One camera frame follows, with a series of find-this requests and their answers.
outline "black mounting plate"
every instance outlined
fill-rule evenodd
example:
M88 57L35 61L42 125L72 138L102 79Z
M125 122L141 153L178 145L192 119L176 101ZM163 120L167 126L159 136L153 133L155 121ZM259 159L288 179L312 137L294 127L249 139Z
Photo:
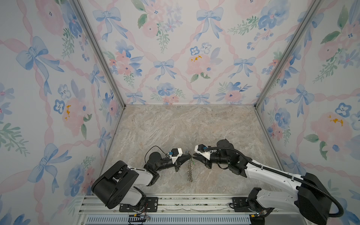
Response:
M145 205L146 212L156 212L158 207L158 197L146 197L145 198ZM119 212L135 212L133 210L133 206L129 204L120 204Z
M247 197L233 197L233 207L235 208L235 212L251 212L248 206L249 204L246 202Z

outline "metal corner post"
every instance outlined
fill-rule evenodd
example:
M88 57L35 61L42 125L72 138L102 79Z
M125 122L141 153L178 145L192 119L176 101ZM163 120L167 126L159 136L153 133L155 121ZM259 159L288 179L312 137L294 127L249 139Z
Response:
M259 98L257 99L255 103L255 108L258 109L264 102L264 99L266 98L266 95L270 91L271 87L273 86L274 82L276 81L277 77L279 76L280 72L286 65L287 60L290 58L291 54L293 53L294 49L296 48L297 44L300 41L300 38L305 33L306 29L310 26L312 20L314 19L316 12L318 11L321 3L323 0L313 0L310 7L306 11L306 14L304 16L304 19L300 23L300 25L297 27L294 37L286 47L284 54L279 60L279 64L275 67L273 70L273 73L271 74L271 77L267 81L267 83L264 86L264 89L262 90Z
M73 9L75 11L75 14L76 14L77 18L79 19L79 22L80 22L81 26L83 27L86 35L88 36L88 40L89 40L89 43L90 43L91 47L93 48L96 56L99 58L99 63L101 65L102 69L105 72L105 76L108 79L111 88L114 91L115 97L117 98L117 100L121 104L121 108L124 109L125 108L125 102L122 99L121 94L119 92L119 89L116 86L116 82L115 82L113 76L111 75L109 67L106 64L105 57L102 54L99 43L95 38L94 31L92 30L92 28L91 28L91 26L89 24L89 20L86 17L86 14L85 14L82 6L81 6L80 1L79 0L70 0L69 2L71 4L71 6L73 7Z

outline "wallpapered wall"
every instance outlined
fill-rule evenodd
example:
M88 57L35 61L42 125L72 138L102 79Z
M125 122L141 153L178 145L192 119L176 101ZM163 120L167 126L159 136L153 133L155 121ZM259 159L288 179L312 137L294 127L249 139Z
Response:
M80 2L127 104L251 104L311 0Z
M360 224L359 23L359 0L325 0L261 109L285 168L344 207L328 224Z
M120 107L66 0L0 3L0 224L71 224Z

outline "beige stone surface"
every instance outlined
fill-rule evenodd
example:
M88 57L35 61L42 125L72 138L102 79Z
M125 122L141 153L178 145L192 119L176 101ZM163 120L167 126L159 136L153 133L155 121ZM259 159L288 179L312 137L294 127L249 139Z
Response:
M195 145L216 146L217 141L225 138L246 156L278 168L252 106L127 105L103 171L118 160L143 168L145 153L154 145L164 152L182 148L193 154ZM160 152L156 147L152 151ZM144 193L197 194L248 194L254 187L276 190L269 184L235 175L217 165L210 170L196 160L191 183L187 181L187 172L186 162L179 172L174 168L159 171L160 178L153 186L139 188Z

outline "silver chain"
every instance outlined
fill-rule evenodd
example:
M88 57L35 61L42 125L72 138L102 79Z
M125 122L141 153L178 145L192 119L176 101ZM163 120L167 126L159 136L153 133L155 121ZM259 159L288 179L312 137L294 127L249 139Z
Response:
M186 151L185 154L187 155L191 155L190 154L190 151ZM188 160L188 182L192 182L193 181L193 174L192 174L192 170L193 170L193 158L191 157L189 160Z

